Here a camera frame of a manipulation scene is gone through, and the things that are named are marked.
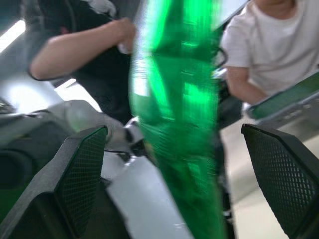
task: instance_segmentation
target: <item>person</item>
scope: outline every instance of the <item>person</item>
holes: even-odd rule
[[[246,107],[319,70],[318,0],[251,0],[227,26],[227,83]]]
[[[130,120],[127,53],[136,27],[128,18],[114,20],[117,11],[108,0],[22,0],[21,13],[34,79],[72,75],[104,113],[123,124]]]

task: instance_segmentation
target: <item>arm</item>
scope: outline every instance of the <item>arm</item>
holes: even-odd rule
[[[38,80],[72,73],[118,43],[130,50],[135,36],[135,27],[128,19],[61,35],[62,27],[72,29],[69,10],[62,0],[22,0],[21,15],[26,23],[26,64]]]
[[[100,27],[50,38],[30,65],[36,79],[52,79],[72,73],[128,37],[135,28],[127,19]]]
[[[240,100],[254,105],[267,95],[248,82],[249,69],[245,67],[227,67],[227,83],[230,93]]]

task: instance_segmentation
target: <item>floor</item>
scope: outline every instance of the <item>floor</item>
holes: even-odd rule
[[[240,132],[243,123],[253,122],[244,118],[222,131],[238,239],[287,239],[258,186]],[[316,156],[318,140],[316,137],[304,143]]]

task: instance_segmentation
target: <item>black t-shirt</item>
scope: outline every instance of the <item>black t-shirt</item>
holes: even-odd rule
[[[48,39],[92,29],[110,22],[85,0],[23,0],[28,64]],[[131,118],[128,99],[130,57],[113,47],[72,74],[109,116],[126,123]]]

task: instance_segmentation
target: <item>white t-shirt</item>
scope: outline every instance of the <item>white t-shirt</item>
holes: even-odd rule
[[[295,16],[280,20],[251,1],[222,39],[226,65],[249,68],[250,82],[269,96],[319,71],[319,0],[296,2]]]

